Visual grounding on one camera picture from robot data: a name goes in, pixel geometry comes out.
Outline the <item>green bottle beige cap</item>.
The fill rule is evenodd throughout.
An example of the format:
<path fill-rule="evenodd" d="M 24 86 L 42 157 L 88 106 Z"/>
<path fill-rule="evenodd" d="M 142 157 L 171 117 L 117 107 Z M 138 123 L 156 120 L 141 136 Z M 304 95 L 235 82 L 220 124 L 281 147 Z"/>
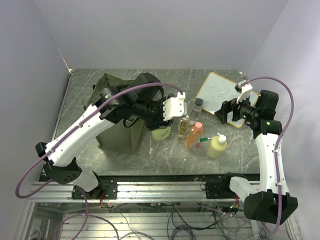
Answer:
<path fill-rule="evenodd" d="M 167 138 L 170 133 L 171 133 L 171 127 L 168 126 L 166 128 L 159 128 L 159 129 L 153 130 L 151 132 L 151 135 L 154 140 L 161 141 Z"/>

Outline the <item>small clear bottle grey cap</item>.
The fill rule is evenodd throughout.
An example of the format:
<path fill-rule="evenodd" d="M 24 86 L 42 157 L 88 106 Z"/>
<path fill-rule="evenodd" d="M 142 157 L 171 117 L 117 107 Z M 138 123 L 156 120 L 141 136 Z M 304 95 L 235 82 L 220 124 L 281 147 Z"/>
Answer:
<path fill-rule="evenodd" d="M 193 107 L 190 113 L 190 125 L 195 124 L 202 112 L 204 100 L 202 98 L 196 97 L 193 101 Z"/>

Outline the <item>olive canvas bag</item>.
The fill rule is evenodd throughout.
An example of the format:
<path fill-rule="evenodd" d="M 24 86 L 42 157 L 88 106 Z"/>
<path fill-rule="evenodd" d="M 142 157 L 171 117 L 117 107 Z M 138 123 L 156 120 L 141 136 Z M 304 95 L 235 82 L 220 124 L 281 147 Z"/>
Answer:
<path fill-rule="evenodd" d="M 133 82 L 133 79 L 123 80 L 108 73 L 104 73 L 97 83 L 93 85 L 93 90 L 89 99 L 82 102 L 83 109 L 86 110 L 87 107 L 98 98 L 98 94 L 104 88 L 129 85 Z M 143 119 L 139 119 L 131 127 L 125 127 L 121 120 L 117 124 L 100 133 L 96 137 L 96 140 L 98 141 L 98 147 L 104 152 L 113 151 L 123 154 L 137 155 L 140 150 L 145 130 L 145 121 Z"/>

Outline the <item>orange bottle pink cap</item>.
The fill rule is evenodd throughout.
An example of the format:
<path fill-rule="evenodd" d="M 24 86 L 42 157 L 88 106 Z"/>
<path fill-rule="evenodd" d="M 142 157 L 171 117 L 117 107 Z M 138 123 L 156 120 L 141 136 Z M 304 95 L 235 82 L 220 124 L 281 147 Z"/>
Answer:
<path fill-rule="evenodd" d="M 195 122 L 186 137 L 185 140 L 185 146 L 189 149 L 195 148 L 198 142 L 200 141 L 200 138 L 203 134 L 204 127 L 203 124 L 199 121 Z"/>

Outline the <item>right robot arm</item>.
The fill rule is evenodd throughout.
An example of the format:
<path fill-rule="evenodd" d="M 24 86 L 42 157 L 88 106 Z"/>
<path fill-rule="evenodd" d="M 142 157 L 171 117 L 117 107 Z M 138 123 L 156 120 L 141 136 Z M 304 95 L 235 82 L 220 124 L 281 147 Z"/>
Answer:
<path fill-rule="evenodd" d="M 249 98 L 222 102 L 215 112 L 222 124 L 232 113 L 233 121 L 244 120 L 252 130 L 259 156 L 259 188 L 253 187 L 243 174 L 228 172 L 216 189 L 226 198 L 239 197 L 247 219 L 282 225 L 297 209 L 298 199 L 290 195 L 285 180 L 281 148 L 284 130 L 281 122 L 274 119 L 278 101 L 277 93 L 261 90 L 255 106 L 251 106 Z"/>

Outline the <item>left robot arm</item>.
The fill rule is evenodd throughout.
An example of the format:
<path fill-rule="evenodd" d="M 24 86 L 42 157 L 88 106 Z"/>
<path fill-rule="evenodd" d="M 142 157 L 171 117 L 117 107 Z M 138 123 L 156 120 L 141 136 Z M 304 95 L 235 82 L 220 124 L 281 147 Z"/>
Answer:
<path fill-rule="evenodd" d="M 169 84 L 160 82 L 154 75 L 141 73 L 131 84 L 103 88 L 88 105 L 83 115 L 55 140 L 38 143 L 38 151 L 45 164 L 44 172 L 50 180 L 65 185 L 72 183 L 91 198 L 98 198 L 103 190 L 98 175 L 78 163 L 76 155 L 81 148 L 107 129 L 131 117 L 144 120 L 149 131 L 168 127 L 174 115 L 170 111 L 180 101 L 162 96 Z"/>

